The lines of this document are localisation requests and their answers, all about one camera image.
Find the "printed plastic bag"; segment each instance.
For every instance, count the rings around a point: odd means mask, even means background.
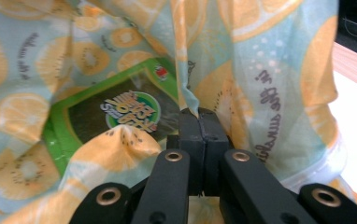
[[[284,186],[333,181],[352,196],[328,108],[336,1],[89,2],[0,0],[0,222],[65,223],[94,187],[150,174],[164,146],[136,127],[106,126],[69,154],[56,145],[70,139],[48,136],[70,126],[52,105],[151,58],[175,65],[180,109],[214,110]],[[189,210],[189,223],[222,223],[217,198],[191,198]]]

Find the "kiwi slice print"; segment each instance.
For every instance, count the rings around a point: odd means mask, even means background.
[[[85,76],[102,72],[109,64],[109,55],[93,42],[76,42],[73,58],[77,68]]]
[[[207,75],[194,93],[200,106],[213,110],[236,148],[248,149],[247,123],[253,109],[243,91],[234,83],[231,62],[227,62]]]
[[[111,33],[111,42],[119,48],[130,48],[143,39],[137,29],[133,27],[125,27],[116,29]]]
[[[15,160],[12,151],[9,148],[0,153],[0,171],[4,170],[10,163]]]
[[[38,143],[0,171],[0,195],[23,200],[34,197],[53,186],[59,173],[46,147]]]
[[[136,167],[140,161],[160,151],[160,145],[145,131],[119,125],[83,145],[71,161],[96,163],[109,171],[120,172]]]

